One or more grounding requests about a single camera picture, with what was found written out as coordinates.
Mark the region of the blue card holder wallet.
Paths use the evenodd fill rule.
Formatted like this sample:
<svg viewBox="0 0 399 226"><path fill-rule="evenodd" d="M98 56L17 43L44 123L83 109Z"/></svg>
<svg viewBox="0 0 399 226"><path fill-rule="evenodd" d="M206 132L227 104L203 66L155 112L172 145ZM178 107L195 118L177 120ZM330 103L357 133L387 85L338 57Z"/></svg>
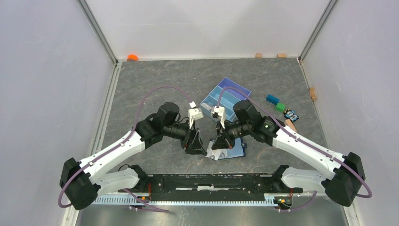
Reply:
<svg viewBox="0 0 399 226"><path fill-rule="evenodd" d="M235 146L232 149L227 149L228 151L228 158L238 158L238 157L245 157L247 149L247 144L243 141L242 138L237 138L235 140Z"/></svg>

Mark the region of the blue purple three-bin tray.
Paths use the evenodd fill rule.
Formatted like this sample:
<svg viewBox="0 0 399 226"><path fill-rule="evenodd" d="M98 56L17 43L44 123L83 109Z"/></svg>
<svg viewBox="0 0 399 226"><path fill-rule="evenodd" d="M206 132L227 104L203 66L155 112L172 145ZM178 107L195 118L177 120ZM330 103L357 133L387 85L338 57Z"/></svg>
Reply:
<svg viewBox="0 0 399 226"><path fill-rule="evenodd" d="M225 87L234 87L240 91L242 91L244 94L247 96L251 96L252 91L246 89L245 87L235 83L233 80L230 80L229 78L225 77L223 80L221 80L216 87L213 88L213 90L206 96L205 99L201 101L200 104L202 103L207 103L209 105L212 105L213 107L216 106L217 101L219 99L220 93L223 88ZM233 111L233 106L241 101L247 99L244 95L241 93L237 92L236 90L232 89L227 89L221 98L220 106L225 108L226 112L226 119L229 121L234 121L236 118L236 114ZM213 118L211 116L211 112L206 111L203 107L201 107L202 112L209 116L211 119L214 121L217 121L216 118Z"/></svg>

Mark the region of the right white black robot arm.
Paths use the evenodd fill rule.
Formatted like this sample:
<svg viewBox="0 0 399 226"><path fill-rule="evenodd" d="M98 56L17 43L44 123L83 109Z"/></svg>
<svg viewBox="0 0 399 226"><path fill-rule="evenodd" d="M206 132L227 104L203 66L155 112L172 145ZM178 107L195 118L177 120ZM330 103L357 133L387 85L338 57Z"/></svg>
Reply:
<svg viewBox="0 0 399 226"><path fill-rule="evenodd" d="M214 106L211 115L219 121L217 137L212 149L232 149L234 140L251 136L254 140L286 151L311 165L313 170L282 166L272 178L277 192L288 188L324 192L334 202L349 207L356 197L369 198L372 193L365 183L361 157L329 150L303 137L274 117L263 116L249 100L241 100L233 107L237 119L225 119L225 108Z"/></svg>

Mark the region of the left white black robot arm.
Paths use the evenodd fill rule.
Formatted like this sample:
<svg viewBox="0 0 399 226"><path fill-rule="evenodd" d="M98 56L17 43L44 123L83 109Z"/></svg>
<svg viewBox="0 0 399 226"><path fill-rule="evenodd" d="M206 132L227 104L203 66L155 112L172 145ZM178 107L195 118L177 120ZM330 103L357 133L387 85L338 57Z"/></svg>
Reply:
<svg viewBox="0 0 399 226"><path fill-rule="evenodd" d="M179 140L187 154L205 155L199 129L195 127L195 121L203 118L201 109L191 102L188 121L181 122L179 115L178 105L165 102L156 113L139 121L105 149L79 161L74 158L66 160L59 182L62 189L58 198L59 207L72 206L82 210L103 194L131 188L137 192L144 191L148 179L142 173L131 167L114 173L109 171L125 159L162 141L163 137Z"/></svg>

